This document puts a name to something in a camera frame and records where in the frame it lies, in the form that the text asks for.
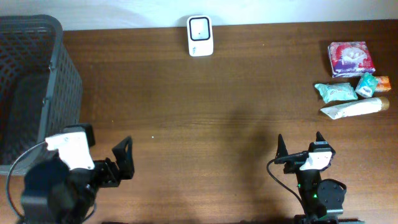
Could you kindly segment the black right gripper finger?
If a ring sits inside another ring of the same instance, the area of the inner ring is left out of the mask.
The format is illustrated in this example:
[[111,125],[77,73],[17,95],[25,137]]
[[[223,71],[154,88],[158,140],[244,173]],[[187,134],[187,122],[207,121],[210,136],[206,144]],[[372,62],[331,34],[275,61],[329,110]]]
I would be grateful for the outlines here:
[[335,150],[329,145],[322,134],[317,131],[316,140],[311,142],[308,147],[309,152],[334,152]]
[[276,157],[285,157],[288,156],[288,150],[286,148],[284,139],[281,134],[278,135],[278,143],[277,143],[277,152],[276,152]]

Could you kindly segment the green wipes pack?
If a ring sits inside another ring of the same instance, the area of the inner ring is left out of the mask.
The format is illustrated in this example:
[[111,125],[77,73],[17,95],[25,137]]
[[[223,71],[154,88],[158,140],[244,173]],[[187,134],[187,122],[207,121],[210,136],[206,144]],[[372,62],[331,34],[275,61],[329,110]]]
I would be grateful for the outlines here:
[[317,83],[314,84],[314,87],[319,91],[324,103],[329,103],[331,101],[349,101],[358,99],[358,96],[350,83]]

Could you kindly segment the white cream tube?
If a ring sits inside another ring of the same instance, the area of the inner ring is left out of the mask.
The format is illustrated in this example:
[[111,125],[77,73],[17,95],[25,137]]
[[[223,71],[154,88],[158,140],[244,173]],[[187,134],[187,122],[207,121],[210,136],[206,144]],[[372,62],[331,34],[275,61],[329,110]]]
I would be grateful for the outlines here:
[[329,118],[335,120],[345,117],[359,116],[388,110],[390,102],[386,97],[368,98],[352,101],[340,105],[329,106],[320,111]]

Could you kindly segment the teal small tissue pack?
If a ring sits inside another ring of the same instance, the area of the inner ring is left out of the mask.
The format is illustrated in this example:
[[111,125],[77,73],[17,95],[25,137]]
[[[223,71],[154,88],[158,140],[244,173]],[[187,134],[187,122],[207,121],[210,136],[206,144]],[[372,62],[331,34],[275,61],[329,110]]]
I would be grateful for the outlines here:
[[363,98],[371,98],[377,87],[378,80],[366,72],[359,80],[355,92]]

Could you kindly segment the orange small tissue pack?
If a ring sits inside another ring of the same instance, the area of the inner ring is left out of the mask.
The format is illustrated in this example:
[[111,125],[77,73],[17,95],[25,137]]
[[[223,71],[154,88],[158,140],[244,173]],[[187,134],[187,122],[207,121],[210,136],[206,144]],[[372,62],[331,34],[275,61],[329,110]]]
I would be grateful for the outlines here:
[[387,92],[392,89],[388,76],[379,76],[376,77],[376,80],[377,86],[375,88],[375,92]]

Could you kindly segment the red purple tissue pack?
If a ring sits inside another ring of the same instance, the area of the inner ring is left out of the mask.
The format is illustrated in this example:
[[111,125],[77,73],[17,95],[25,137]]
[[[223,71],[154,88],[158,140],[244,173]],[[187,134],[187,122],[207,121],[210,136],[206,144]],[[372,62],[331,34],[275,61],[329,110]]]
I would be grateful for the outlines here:
[[328,57],[333,78],[360,77],[376,71],[365,41],[332,42],[328,46]]

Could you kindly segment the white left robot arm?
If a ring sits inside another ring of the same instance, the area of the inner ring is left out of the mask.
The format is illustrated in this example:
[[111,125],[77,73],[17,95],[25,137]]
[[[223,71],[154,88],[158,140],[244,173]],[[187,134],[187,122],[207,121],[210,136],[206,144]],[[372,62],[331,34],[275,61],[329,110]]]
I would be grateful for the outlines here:
[[133,178],[130,136],[112,148],[115,161],[92,159],[95,136],[88,123],[67,126],[44,143],[55,154],[26,173],[20,223],[83,223],[96,209],[99,189],[118,187]]

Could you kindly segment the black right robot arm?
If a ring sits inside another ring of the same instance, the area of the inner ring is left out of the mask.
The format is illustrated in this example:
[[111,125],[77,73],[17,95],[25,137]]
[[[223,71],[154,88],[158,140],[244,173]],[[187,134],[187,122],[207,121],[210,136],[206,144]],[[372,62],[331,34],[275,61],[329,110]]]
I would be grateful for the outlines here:
[[[299,201],[302,215],[295,215],[294,223],[362,223],[355,218],[340,219],[347,186],[335,179],[322,179],[321,172],[331,166],[336,152],[320,132],[316,140],[309,144],[308,150],[289,154],[282,135],[278,135],[275,158],[267,163],[268,174]],[[283,184],[270,171],[271,164],[284,165],[284,174],[294,174],[297,178],[298,193]]]

